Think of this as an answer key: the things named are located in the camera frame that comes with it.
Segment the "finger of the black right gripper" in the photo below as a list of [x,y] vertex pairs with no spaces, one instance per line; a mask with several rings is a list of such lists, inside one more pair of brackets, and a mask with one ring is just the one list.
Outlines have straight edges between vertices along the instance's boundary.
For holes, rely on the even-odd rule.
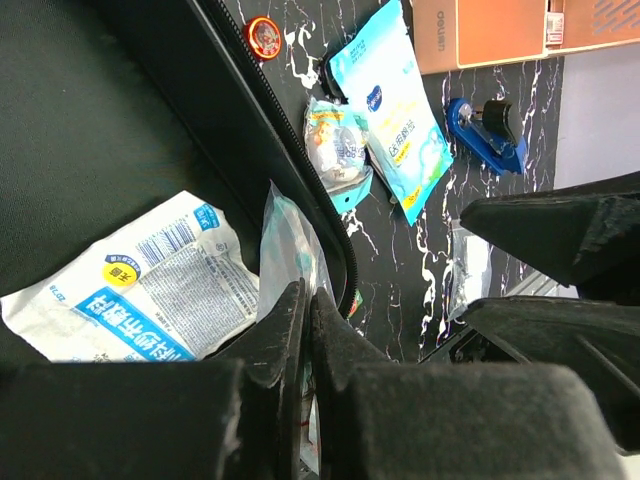
[[626,454],[639,452],[639,308],[557,297],[480,299],[432,363],[550,363],[591,389]]
[[476,200],[460,223],[582,298],[639,298],[638,172]]

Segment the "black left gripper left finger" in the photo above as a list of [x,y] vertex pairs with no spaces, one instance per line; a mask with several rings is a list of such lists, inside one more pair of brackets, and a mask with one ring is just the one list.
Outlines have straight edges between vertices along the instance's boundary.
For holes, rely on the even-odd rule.
[[52,363],[1,332],[5,479],[293,479],[306,287],[221,353],[183,363]]

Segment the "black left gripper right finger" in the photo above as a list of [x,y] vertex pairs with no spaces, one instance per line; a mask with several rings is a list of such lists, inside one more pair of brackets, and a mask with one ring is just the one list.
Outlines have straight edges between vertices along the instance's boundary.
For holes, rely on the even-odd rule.
[[592,392],[552,364],[398,364],[311,307],[324,479],[621,479]]

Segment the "white gauze pad bag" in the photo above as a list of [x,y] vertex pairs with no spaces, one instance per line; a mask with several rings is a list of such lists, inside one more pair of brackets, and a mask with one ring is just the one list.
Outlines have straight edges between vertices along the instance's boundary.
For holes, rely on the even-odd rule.
[[491,247],[481,237],[464,228],[459,220],[451,225],[452,285],[448,319],[462,322],[468,306],[489,294],[492,267]]

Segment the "white blue gauze packet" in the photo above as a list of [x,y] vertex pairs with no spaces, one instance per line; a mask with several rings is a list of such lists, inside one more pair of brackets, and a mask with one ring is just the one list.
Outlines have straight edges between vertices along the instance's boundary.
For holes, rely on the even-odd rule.
[[175,362],[251,326],[258,300],[224,213],[182,191],[1,306],[9,329],[51,361]]

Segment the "clear plastic packet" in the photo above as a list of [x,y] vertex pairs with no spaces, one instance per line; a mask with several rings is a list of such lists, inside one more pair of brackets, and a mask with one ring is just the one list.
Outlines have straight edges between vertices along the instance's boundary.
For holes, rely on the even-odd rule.
[[[303,279],[306,291],[313,296],[320,287],[331,287],[325,256],[311,223],[275,184],[267,196],[260,243],[259,303],[256,319],[266,317],[285,287]],[[311,353],[307,349],[310,329],[303,329],[302,405],[300,459],[308,479],[319,475],[317,399]]]

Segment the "teal round tape packet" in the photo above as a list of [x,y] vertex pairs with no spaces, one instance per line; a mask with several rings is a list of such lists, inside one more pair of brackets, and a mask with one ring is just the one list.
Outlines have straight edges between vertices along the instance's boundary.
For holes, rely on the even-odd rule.
[[373,169],[367,163],[368,139],[368,124],[361,112],[346,104],[309,99],[305,148],[340,214],[356,208],[370,192]]

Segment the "red black medicine case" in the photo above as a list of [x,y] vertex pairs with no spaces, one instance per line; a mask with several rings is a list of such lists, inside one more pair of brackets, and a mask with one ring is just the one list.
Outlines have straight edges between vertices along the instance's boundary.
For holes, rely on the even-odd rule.
[[345,312],[353,248],[222,2],[2,3],[3,293],[182,190],[224,211],[256,269],[271,187],[313,227]]

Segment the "green wind oil box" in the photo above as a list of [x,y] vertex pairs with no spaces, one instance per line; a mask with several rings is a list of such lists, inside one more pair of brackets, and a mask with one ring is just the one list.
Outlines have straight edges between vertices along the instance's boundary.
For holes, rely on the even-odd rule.
[[362,299],[361,293],[359,290],[357,290],[355,292],[355,297],[350,307],[350,310],[348,312],[347,318],[351,318],[357,312],[362,302],[363,302],[363,299]]

